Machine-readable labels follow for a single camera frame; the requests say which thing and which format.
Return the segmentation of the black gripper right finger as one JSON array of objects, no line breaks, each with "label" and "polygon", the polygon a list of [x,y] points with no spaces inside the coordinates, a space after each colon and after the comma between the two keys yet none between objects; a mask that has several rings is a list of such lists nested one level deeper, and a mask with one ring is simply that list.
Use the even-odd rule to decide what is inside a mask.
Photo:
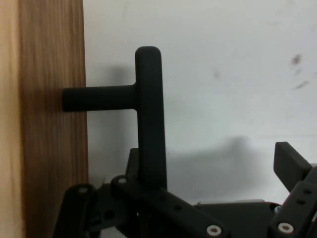
[{"label": "black gripper right finger", "polygon": [[273,169],[290,192],[268,226],[271,238],[317,236],[317,168],[288,142],[277,142]]}]

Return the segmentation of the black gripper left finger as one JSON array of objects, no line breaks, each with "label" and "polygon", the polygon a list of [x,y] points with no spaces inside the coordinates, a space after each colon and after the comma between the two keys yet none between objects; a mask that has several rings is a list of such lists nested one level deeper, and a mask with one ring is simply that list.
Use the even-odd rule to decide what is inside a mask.
[{"label": "black gripper left finger", "polygon": [[230,229],[165,189],[137,180],[139,150],[130,150],[126,173],[95,188],[78,184],[64,194],[55,238],[98,238],[115,227],[128,238],[228,238]]}]

